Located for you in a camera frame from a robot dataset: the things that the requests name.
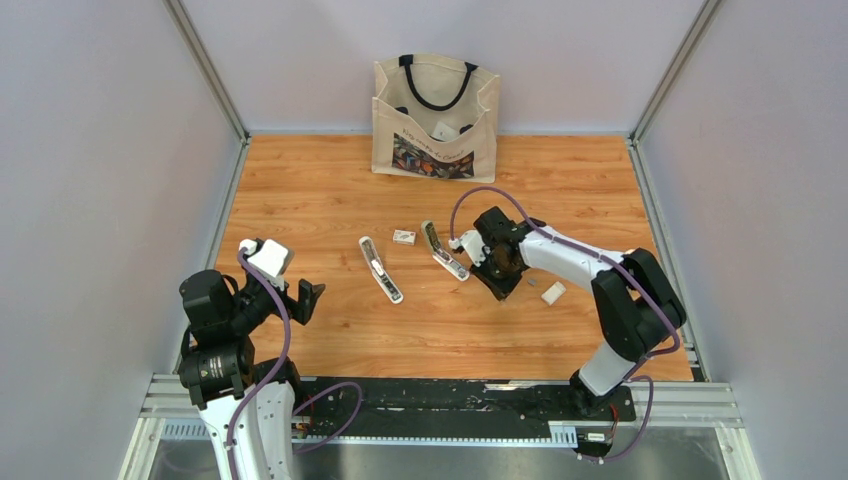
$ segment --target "wooden tabletop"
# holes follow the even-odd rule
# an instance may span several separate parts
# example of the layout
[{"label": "wooden tabletop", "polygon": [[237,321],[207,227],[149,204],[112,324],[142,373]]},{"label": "wooden tabletop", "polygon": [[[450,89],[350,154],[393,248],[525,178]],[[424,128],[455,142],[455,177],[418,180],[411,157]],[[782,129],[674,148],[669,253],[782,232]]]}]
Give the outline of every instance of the wooden tabletop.
[{"label": "wooden tabletop", "polygon": [[[459,282],[421,238],[392,243],[395,229],[433,220],[443,244],[457,198],[475,184],[371,173],[370,136],[259,136],[247,156],[217,268],[243,284],[244,238],[272,238],[295,251],[286,279],[325,283],[312,321],[292,322],[289,356],[302,375],[567,379],[602,340],[592,296],[540,296],[559,280],[528,270],[504,302],[476,278]],[[642,198],[619,137],[501,137],[494,184],[564,235],[598,247],[654,250]],[[463,203],[457,235],[500,196]],[[404,294],[393,305],[371,276],[358,240],[370,236]],[[468,266],[467,256],[457,256]],[[528,283],[536,281],[535,286]],[[280,354],[282,323],[270,317],[251,338],[256,360]],[[685,352],[649,362],[657,380],[691,380]]]}]

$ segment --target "tote bag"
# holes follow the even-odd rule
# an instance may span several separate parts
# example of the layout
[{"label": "tote bag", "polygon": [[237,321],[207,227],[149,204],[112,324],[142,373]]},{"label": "tote bag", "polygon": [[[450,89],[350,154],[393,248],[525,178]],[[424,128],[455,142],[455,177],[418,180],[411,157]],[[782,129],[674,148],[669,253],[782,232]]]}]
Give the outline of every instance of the tote bag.
[{"label": "tote bag", "polygon": [[432,54],[374,65],[375,173],[495,180],[500,76]]}]

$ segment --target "printed graphic on bag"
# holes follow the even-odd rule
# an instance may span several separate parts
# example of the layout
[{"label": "printed graphic on bag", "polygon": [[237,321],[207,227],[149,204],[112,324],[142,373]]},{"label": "printed graphic on bag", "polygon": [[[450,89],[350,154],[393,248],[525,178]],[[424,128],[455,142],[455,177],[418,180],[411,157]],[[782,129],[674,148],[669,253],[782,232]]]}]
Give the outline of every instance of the printed graphic on bag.
[{"label": "printed graphic on bag", "polygon": [[392,167],[428,177],[471,178],[474,176],[474,152],[454,162],[440,162],[395,134]]}]

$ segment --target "bag handle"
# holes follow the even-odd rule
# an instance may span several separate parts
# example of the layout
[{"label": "bag handle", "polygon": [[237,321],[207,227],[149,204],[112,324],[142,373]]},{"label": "bag handle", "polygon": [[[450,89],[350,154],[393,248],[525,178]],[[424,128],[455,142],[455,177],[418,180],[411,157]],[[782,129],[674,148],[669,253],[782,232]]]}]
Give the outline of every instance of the bag handle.
[{"label": "bag handle", "polygon": [[430,110],[435,110],[437,112],[444,112],[445,110],[450,110],[454,105],[459,102],[459,99],[462,98],[462,95],[465,93],[465,89],[468,87],[468,81],[471,80],[471,72],[477,70],[477,65],[473,63],[465,62],[465,80],[462,81],[462,87],[459,89],[459,93],[456,94],[456,97],[447,105],[433,105],[432,103],[424,100],[421,94],[418,93],[418,90],[415,88],[415,82],[412,80],[412,66],[414,59],[412,55],[401,55],[398,57],[398,64],[406,70],[406,82],[409,83],[409,89],[412,90],[412,95],[421,105],[429,108]]}]

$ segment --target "white block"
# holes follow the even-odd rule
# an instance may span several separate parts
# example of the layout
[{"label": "white block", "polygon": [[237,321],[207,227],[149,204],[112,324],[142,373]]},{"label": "white block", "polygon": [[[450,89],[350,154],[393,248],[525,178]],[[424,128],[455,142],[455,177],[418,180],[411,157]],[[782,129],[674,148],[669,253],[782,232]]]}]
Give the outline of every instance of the white block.
[{"label": "white block", "polygon": [[392,241],[401,245],[415,245],[415,232],[408,230],[395,230]]},{"label": "white block", "polygon": [[565,293],[565,285],[556,282],[551,285],[551,288],[547,289],[545,293],[542,294],[542,300],[550,306],[553,305],[563,293]]}]

